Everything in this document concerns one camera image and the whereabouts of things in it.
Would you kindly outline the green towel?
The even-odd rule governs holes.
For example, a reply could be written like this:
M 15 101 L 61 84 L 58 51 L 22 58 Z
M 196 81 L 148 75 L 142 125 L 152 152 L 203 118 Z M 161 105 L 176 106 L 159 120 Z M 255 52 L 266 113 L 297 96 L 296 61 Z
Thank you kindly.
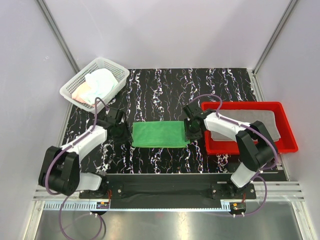
M 132 146 L 135 148 L 185 148 L 183 121 L 144 121 L 132 126 Z

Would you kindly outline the grey towel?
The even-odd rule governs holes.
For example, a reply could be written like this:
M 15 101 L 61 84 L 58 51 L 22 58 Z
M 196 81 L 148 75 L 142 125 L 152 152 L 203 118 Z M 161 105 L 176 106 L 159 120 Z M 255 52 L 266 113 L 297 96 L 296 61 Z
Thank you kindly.
M 274 142 L 277 142 L 281 135 L 276 126 L 275 114 L 270 110 L 245 110 L 245 109 L 222 109 L 219 111 L 219 115 L 225 118 L 232 119 L 236 122 L 242 122 L 242 124 L 249 126 L 256 121 L 262 122 L 269 135 Z M 216 115 L 213 119 L 209 120 L 211 138 L 214 141 L 237 141 L 236 134 L 239 131 L 245 130 L 238 124 L 231 123 L 225 120 L 218 120 Z

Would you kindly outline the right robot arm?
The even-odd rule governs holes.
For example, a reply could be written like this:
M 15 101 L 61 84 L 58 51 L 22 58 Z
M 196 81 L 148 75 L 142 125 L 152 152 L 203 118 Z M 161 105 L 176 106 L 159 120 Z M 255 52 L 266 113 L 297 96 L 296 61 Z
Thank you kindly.
M 194 103 L 183 111 L 185 139 L 191 142 L 203 137 L 205 131 L 217 132 L 236 142 L 240 165 L 227 185 L 228 195 L 239 198 L 245 187 L 259 175 L 272 160 L 278 161 L 278 149 L 266 126 L 261 121 L 247 123 L 226 117 L 218 110 L 202 110 Z

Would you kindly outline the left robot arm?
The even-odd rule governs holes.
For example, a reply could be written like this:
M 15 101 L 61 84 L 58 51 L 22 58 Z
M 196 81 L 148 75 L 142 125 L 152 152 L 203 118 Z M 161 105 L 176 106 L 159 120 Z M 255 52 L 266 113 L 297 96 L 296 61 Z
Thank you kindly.
M 61 147 L 49 147 L 44 155 L 38 184 L 50 195 L 70 196 L 75 192 L 90 191 L 95 197 L 103 198 L 108 193 L 103 177 L 81 172 L 80 163 L 108 139 L 120 145 L 132 141 L 126 120 L 124 111 L 111 107 L 103 119 L 95 118 L 93 125 L 73 141 Z

